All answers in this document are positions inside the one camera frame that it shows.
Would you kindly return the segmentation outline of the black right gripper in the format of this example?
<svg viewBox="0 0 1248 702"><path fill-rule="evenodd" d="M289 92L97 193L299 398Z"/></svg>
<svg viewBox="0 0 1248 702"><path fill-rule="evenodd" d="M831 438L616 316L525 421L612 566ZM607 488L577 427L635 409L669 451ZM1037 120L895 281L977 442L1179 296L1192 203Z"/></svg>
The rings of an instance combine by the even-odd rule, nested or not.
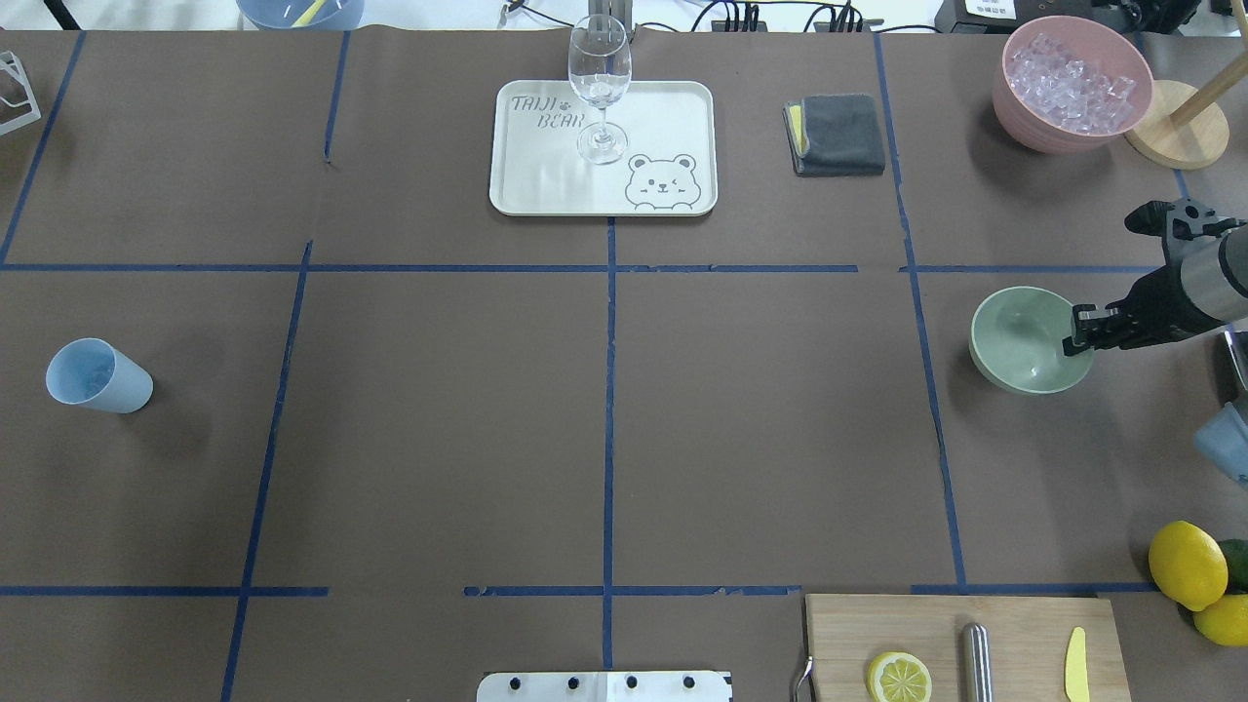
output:
<svg viewBox="0 0 1248 702"><path fill-rule="evenodd" d="M1181 289L1177 274L1159 267L1136 281L1126 297L1109 307L1075 305L1072 324L1075 334L1062 341L1065 357L1192 339L1197 334L1197 310Z"/></svg>

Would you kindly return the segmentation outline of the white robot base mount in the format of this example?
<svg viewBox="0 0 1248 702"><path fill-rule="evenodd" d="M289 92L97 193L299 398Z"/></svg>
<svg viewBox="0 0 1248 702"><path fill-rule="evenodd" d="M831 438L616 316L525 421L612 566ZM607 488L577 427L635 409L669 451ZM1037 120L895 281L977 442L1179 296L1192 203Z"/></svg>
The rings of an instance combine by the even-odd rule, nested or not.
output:
<svg viewBox="0 0 1248 702"><path fill-rule="evenodd" d="M477 701L733 701L731 675L691 671L499 672Z"/></svg>

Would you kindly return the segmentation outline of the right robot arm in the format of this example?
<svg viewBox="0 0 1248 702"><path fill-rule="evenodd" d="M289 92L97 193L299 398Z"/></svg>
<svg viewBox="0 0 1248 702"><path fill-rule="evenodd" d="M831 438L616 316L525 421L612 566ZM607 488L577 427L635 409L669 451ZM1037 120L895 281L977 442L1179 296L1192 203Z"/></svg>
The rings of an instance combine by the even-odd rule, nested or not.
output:
<svg viewBox="0 0 1248 702"><path fill-rule="evenodd" d="M1247 315L1246 284L1244 232L1182 245L1181 254L1138 279L1124 299L1104 309L1076 305L1062 351L1075 357L1091 350L1166 345L1236 324Z"/></svg>

